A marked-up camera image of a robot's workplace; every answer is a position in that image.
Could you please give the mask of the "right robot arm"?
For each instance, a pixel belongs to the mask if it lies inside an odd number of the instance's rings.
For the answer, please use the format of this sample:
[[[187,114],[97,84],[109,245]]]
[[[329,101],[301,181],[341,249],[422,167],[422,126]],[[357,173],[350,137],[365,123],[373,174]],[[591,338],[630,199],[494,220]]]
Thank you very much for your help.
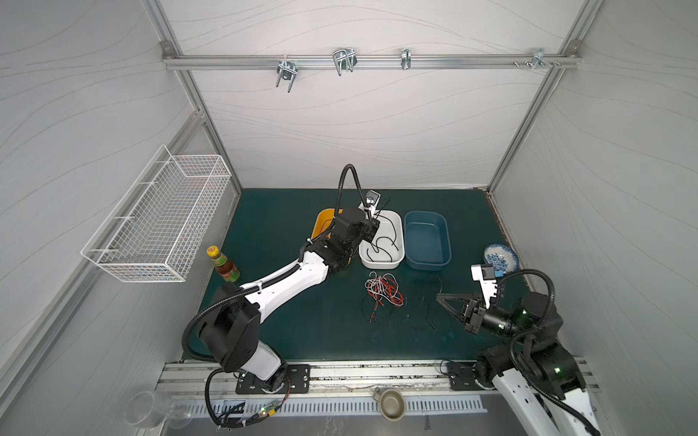
[[[547,296],[529,292],[512,311],[485,307],[470,294],[439,294],[436,301],[469,334],[488,331],[504,341],[474,363],[448,363],[452,390],[474,384],[499,392],[529,435],[601,433],[582,371],[557,339],[562,317],[553,309],[542,319]]]

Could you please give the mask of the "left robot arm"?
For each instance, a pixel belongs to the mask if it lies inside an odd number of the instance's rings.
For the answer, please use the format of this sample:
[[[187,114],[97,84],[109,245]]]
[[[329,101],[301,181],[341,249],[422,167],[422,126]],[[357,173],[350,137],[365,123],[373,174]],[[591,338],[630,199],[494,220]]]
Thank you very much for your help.
[[[212,303],[185,327],[184,353],[216,363],[226,374],[249,372],[265,390],[277,391],[285,382],[287,362],[260,341],[261,324],[301,292],[350,265],[359,245],[371,242],[379,229],[375,213],[375,206],[338,210],[325,232],[307,240],[297,260],[254,282],[221,285]]]

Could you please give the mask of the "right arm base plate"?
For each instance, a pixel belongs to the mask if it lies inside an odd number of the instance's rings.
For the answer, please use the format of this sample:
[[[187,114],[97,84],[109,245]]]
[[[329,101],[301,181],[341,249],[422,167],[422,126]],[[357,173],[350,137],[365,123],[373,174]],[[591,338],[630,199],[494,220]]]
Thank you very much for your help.
[[[474,362],[445,361],[441,371],[447,377],[452,391],[475,392],[482,390],[474,377]]]

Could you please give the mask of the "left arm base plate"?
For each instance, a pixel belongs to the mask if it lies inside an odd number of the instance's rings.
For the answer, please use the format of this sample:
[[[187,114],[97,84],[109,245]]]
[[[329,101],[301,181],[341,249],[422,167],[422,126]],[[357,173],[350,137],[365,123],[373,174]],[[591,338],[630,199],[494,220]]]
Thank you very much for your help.
[[[252,372],[243,372],[238,377],[236,394],[308,393],[310,370],[308,364],[282,363],[267,380],[258,378]]]

